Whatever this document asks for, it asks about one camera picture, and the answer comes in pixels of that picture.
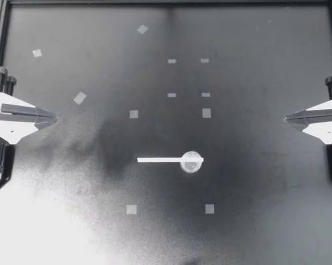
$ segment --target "white bar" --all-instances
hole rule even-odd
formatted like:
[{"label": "white bar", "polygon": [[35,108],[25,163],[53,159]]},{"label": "white bar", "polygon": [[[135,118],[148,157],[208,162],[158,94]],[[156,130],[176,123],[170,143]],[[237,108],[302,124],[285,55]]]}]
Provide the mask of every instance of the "white bar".
[{"label": "white bar", "polygon": [[181,163],[181,162],[204,162],[203,157],[138,157],[139,163]]}]

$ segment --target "black metal plate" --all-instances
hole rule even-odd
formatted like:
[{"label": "black metal plate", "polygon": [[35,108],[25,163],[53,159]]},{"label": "black metal plate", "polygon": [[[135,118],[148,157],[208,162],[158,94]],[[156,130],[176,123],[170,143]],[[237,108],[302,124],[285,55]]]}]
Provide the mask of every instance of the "black metal plate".
[{"label": "black metal plate", "polygon": [[[325,148],[282,124],[326,98],[327,7],[14,7],[9,28],[15,96],[60,117],[19,143],[0,192],[16,262],[332,264]],[[189,150],[191,176],[135,162]]]}]

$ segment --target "tape piece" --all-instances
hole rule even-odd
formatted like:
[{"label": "tape piece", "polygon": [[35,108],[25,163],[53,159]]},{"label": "tape piece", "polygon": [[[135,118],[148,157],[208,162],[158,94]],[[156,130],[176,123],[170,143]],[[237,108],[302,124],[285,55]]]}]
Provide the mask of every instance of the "tape piece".
[{"label": "tape piece", "polygon": [[211,109],[203,109],[203,118],[210,119],[211,118]]},{"label": "tape piece", "polygon": [[137,213],[138,213],[138,206],[136,204],[127,205],[127,215],[137,214]]},{"label": "tape piece", "polygon": [[141,35],[144,35],[144,34],[146,33],[146,31],[148,31],[148,30],[149,30],[149,28],[146,27],[145,25],[141,25],[141,26],[139,26],[139,28],[138,28],[138,32],[139,32]]},{"label": "tape piece", "polygon": [[201,63],[210,63],[210,59],[209,58],[201,58],[200,62]]},{"label": "tape piece", "polygon": [[215,205],[205,204],[205,214],[214,214],[214,213],[215,213]]},{"label": "tape piece", "polygon": [[42,57],[42,51],[40,49],[33,50],[32,53],[35,58]]},{"label": "tape piece", "polygon": [[129,112],[129,118],[137,119],[138,117],[139,117],[139,111],[138,110],[131,110]]},{"label": "tape piece", "polygon": [[73,101],[75,101],[76,104],[80,105],[86,97],[86,94],[79,92],[77,96],[73,99]]}]

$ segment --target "white rectangular marker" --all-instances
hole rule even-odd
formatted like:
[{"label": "white rectangular marker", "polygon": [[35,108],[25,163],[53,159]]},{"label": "white rectangular marker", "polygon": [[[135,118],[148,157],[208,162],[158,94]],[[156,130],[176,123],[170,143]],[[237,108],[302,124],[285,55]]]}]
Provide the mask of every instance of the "white rectangular marker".
[{"label": "white rectangular marker", "polygon": [[204,162],[203,157],[138,157],[139,163],[181,163],[181,162]]},{"label": "white rectangular marker", "polygon": [[136,204],[127,205],[127,215],[137,214],[137,213],[138,213],[138,206]]},{"label": "white rectangular marker", "polygon": [[205,214],[214,214],[214,213],[215,213],[215,205],[205,204]]},{"label": "white rectangular marker", "polygon": [[211,109],[203,109],[203,118],[210,119],[211,118]]},{"label": "white rectangular marker", "polygon": [[148,27],[146,27],[145,25],[141,25],[141,26],[139,26],[139,28],[138,28],[138,32],[141,34],[141,35],[143,35],[143,34],[145,34],[146,33],[146,31],[148,31]]},{"label": "white rectangular marker", "polygon": [[138,110],[131,110],[129,112],[129,118],[137,119],[138,117],[139,117],[139,111]]},{"label": "white rectangular marker", "polygon": [[33,50],[32,53],[35,58],[42,57],[42,51],[40,49]]},{"label": "white rectangular marker", "polygon": [[209,58],[201,58],[200,62],[201,63],[210,63],[210,59]]},{"label": "white rectangular marker", "polygon": [[80,105],[84,99],[86,98],[86,94],[79,92],[77,96],[73,99],[78,105]]}]

